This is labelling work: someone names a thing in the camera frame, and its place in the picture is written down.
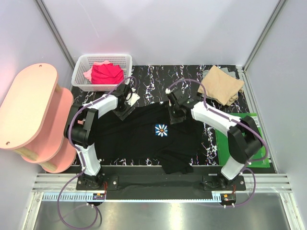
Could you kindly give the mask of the black daisy t-shirt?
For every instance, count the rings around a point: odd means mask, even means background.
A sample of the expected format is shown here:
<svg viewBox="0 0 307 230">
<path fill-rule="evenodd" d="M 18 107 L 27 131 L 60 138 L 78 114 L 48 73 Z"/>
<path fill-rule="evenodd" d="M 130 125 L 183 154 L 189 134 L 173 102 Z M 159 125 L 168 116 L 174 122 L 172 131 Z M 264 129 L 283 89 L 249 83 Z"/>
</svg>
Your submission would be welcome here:
<svg viewBox="0 0 307 230">
<path fill-rule="evenodd" d="M 125 120 L 110 111 L 98 119 L 94 147 L 103 165 L 160 165 L 167 174 L 193 172 L 204 124 L 188 116 L 170 124 L 165 103 L 137 107 Z"/>
</svg>

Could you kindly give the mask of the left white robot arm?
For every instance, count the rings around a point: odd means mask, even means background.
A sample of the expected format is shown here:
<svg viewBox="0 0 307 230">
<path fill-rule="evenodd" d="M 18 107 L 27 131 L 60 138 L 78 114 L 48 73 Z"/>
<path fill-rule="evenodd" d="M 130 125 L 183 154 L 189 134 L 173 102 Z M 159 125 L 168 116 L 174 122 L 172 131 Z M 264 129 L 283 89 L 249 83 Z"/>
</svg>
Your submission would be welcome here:
<svg viewBox="0 0 307 230">
<path fill-rule="evenodd" d="M 121 121 L 135 109 L 139 96 L 135 89 L 127 84 L 119 84 L 100 98 L 80 105 L 74 103 L 64 128 L 64 137 L 76 149 L 82 165 L 82 174 L 78 176 L 94 190 L 103 186 L 100 162 L 94 147 L 94 137 L 98 129 L 98 120 L 108 112 L 113 112 Z"/>
</svg>

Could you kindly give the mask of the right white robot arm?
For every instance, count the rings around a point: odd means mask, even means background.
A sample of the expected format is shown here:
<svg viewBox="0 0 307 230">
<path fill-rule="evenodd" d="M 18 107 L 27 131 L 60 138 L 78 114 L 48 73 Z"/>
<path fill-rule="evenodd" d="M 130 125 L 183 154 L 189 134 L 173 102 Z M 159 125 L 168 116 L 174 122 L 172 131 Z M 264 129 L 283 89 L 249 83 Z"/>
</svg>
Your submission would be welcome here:
<svg viewBox="0 0 307 230">
<path fill-rule="evenodd" d="M 248 161 L 264 146 L 254 119 L 250 116 L 241 118 L 215 109 L 198 94 L 189 97 L 181 91 L 166 89 L 165 92 L 169 99 L 172 124 L 191 117 L 215 128 L 227 138 L 230 156 L 219 173 L 218 185 L 224 190 L 230 189 Z"/>
</svg>

